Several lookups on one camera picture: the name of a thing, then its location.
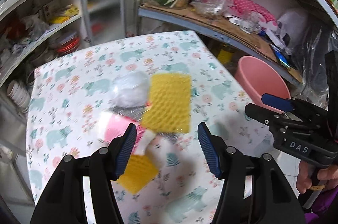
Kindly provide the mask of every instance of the cabinet door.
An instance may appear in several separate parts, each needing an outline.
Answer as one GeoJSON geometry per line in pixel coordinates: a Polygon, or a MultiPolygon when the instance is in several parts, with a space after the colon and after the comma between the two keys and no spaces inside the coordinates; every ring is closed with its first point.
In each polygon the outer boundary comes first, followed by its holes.
{"type": "Polygon", "coordinates": [[[82,0],[82,9],[92,45],[125,38],[124,0],[82,0]]]}

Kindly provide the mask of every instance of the tablecloth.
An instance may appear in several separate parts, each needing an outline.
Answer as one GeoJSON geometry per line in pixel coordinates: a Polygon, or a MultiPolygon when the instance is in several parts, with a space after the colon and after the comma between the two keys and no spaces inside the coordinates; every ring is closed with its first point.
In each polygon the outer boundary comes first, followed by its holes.
{"type": "MultiPolygon", "coordinates": [[[[97,45],[58,58],[35,70],[27,122],[27,164],[34,200],[66,154],[90,156],[100,113],[109,108],[110,89],[88,83],[134,70],[185,73],[192,78],[190,132],[158,135],[148,147],[161,164],[159,174],[136,195],[117,182],[114,194],[125,223],[210,223],[223,181],[212,175],[197,139],[205,122],[213,134],[244,154],[260,156],[271,146],[266,126],[246,116],[251,102],[236,80],[193,31],[137,36],[97,45]]],[[[88,223],[95,223],[89,180],[84,179],[88,223]]]]}

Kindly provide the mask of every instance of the stack of white cups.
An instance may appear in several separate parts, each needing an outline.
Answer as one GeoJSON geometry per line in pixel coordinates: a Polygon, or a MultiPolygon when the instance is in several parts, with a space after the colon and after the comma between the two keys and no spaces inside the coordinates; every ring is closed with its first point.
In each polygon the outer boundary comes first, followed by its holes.
{"type": "Polygon", "coordinates": [[[23,85],[13,80],[7,88],[7,95],[22,109],[22,112],[28,111],[30,95],[23,85]]]}

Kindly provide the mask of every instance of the yellow textured cloth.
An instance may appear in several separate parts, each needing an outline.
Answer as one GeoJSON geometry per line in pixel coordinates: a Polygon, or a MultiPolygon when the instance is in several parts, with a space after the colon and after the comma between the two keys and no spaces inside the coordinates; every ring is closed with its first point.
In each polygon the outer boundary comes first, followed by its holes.
{"type": "Polygon", "coordinates": [[[143,114],[142,126],[154,132],[189,132],[190,75],[155,74],[151,77],[150,109],[143,114]]]}
{"type": "Polygon", "coordinates": [[[138,193],[158,173],[158,169],[145,155],[131,155],[124,174],[117,180],[133,195],[138,193]]]}

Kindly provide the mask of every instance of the pink and white packaging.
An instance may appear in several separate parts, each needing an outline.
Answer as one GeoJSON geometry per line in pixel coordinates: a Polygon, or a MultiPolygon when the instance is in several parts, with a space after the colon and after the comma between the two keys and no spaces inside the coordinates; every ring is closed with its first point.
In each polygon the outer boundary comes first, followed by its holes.
{"type": "Polygon", "coordinates": [[[248,9],[250,11],[257,12],[258,17],[260,18],[259,24],[262,28],[270,29],[272,31],[277,30],[278,24],[276,18],[263,6],[253,2],[252,0],[233,0],[234,6],[230,7],[228,12],[231,15],[242,18],[244,10],[248,9]]]}
{"type": "Polygon", "coordinates": [[[155,138],[156,134],[127,116],[108,111],[101,112],[97,126],[97,136],[99,139],[104,140],[106,144],[109,144],[114,138],[122,136],[130,123],[136,125],[137,129],[136,142],[131,154],[145,155],[147,146],[155,138]]]}

